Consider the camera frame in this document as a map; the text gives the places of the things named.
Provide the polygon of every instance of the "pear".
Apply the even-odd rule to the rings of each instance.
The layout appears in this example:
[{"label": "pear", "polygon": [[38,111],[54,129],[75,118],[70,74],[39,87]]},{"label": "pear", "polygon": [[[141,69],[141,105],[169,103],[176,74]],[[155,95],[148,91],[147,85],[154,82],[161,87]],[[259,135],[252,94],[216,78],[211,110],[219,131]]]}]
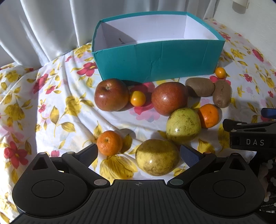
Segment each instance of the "pear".
[{"label": "pear", "polygon": [[201,131],[198,114],[191,108],[174,111],[166,125],[167,138],[178,145],[193,140]]},{"label": "pear", "polygon": [[165,140],[149,139],[136,150],[138,167],[153,176],[163,176],[177,166],[180,157],[177,147]]}]

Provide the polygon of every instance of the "cardboard box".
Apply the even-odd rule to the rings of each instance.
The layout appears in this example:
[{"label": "cardboard box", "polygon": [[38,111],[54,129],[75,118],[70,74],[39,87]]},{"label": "cardboard box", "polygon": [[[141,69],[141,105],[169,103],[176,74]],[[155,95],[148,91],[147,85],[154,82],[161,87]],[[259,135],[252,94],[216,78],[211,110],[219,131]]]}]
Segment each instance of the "cardboard box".
[{"label": "cardboard box", "polygon": [[187,12],[140,12],[99,21],[92,54],[103,80],[138,83],[213,74],[224,38]]}]

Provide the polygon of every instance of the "kiwi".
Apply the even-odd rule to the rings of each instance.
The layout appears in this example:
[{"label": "kiwi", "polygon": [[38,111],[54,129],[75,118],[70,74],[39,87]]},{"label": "kiwi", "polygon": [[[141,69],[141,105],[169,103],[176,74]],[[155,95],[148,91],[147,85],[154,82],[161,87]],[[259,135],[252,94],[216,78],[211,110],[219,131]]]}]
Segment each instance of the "kiwi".
[{"label": "kiwi", "polygon": [[215,90],[215,85],[207,78],[189,78],[185,86],[192,97],[209,97]]},{"label": "kiwi", "polygon": [[215,91],[213,92],[213,102],[217,107],[228,107],[231,101],[231,86],[225,80],[218,80],[215,83]]}]

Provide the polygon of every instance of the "crosshair marking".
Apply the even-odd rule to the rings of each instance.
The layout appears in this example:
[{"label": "crosshair marking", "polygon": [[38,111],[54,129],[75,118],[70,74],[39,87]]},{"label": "crosshair marking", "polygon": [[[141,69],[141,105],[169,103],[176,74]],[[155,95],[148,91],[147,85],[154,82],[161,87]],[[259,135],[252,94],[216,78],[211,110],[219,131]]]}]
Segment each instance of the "crosshair marking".
[{"label": "crosshair marking", "polygon": [[137,185],[137,186],[141,186],[142,183],[141,183],[141,182],[137,182],[136,185]]}]

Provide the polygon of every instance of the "tangerine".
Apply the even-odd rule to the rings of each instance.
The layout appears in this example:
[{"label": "tangerine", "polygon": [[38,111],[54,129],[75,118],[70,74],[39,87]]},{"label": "tangerine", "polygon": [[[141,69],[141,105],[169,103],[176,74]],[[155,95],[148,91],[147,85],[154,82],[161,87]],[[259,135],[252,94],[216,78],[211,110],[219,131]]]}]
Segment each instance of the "tangerine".
[{"label": "tangerine", "polygon": [[222,67],[217,67],[215,70],[215,74],[219,79],[225,79],[226,78],[226,71]]},{"label": "tangerine", "polygon": [[123,139],[114,131],[105,131],[97,139],[99,152],[105,156],[114,156],[123,147]]},{"label": "tangerine", "polygon": [[219,122],[219,111],[212,104],[205,104],[198,110],[201,127],[210,128]]},{"label": "tangerine", "polygon": [[133,91],[130,94],[129,101],[133,106],[143,106],[146,102],[146,96],[141,91]]}]

